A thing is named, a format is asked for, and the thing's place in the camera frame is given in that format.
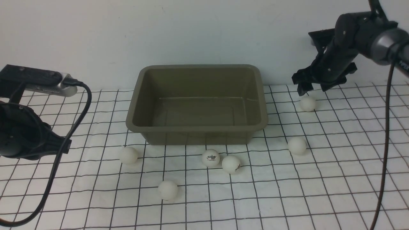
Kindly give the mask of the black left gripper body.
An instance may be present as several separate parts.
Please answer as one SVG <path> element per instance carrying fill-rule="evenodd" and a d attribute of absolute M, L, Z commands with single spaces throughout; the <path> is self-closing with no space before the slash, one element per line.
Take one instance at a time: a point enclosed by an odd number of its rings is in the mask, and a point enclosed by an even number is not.
<path fill-rule="evenodd" d="M 14 159 L 38 160 L 43 156 L 68 153 L 71 140 L 52 131 L 51 126 L 43 122 L 28 106 L 19 101 L 25 90 L 24 83 L 1 82 L 0 106 L 0 153 L 1 156 Z"/>

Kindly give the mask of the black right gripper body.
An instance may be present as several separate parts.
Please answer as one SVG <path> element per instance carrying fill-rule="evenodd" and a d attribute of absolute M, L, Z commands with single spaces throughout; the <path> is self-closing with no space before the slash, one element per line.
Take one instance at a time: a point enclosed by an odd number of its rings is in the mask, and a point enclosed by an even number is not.
<path fill-rule="evenodd" d="M 318 53 L 315 64 L 323 64 L 322 80 L 334 80 L 359 54 L 355 48 L 354 37 L 359 29 L 361 13 L 346 13 L 336 21 L 335 35 L 323 52 Z"/>

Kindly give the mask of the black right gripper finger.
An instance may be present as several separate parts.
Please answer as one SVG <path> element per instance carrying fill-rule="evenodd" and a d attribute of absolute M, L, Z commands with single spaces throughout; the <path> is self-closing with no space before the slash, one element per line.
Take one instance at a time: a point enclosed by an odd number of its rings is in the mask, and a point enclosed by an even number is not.
<path fill-rule="evenodd" d="M 319 84 L 323 92 L 326 86 L 322 80 L 323 64 L 311 64 L 309 67 L 298 70 L 292 75 L 292 82 L 297 85 L 297 93 L 304 96 L 307 92 L 313 90 L 312 84 Z"/>
<path fill-rule="evenodd" d="M 334 80 L 327 81 L 325 83 L 321 84 L 321 90 L 323 92 L 328 91 L 329 89 L 336 87 L 341 84 L 345 84 L 347 82 L 346 76 L 348 74 L 353 74 L 357 70 L 356 64 L 354 62 L 350 63 L 347 68 L 340 74 L 338 77 L 336 77 Z"/>

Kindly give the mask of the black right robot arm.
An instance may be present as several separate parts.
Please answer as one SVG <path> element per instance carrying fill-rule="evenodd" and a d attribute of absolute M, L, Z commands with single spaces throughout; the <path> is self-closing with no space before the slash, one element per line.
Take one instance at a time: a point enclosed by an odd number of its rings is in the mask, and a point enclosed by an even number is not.
<path fill-rule="evenodd" d="M 318 54 L 307 68 L 292 76 L 299 96 L 319 84 L 322 91 L 345 84 L 357 67 L 358 54 L 378 65 L 397 67 L 408 76 L 408 32 L 387 19 L 378 0 L 369 1 L 370 11 L 339 16 L 333 29 L 310 32 Z"/>

